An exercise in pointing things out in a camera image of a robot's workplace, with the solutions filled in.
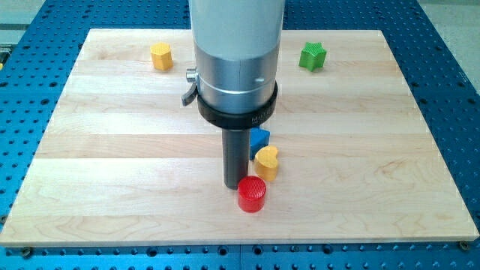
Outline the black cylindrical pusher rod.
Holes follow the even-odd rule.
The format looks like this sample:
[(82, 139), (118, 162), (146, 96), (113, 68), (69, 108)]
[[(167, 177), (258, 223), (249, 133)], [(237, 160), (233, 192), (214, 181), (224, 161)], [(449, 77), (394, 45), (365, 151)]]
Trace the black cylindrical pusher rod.
[(249, 130), (222, 130), (223, 180), (236, 190), (239, 182), (248, 174), (250, 157)]

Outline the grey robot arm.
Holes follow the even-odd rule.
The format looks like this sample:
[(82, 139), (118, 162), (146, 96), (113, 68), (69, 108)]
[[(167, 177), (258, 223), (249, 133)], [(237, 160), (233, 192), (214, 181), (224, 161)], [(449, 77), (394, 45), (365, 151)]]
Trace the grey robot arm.
[(251, 128), (274, 112), (284, 0), (190, 0), (195, 67), (182, 103), (222, 130), (223, 180), (248, 174)]

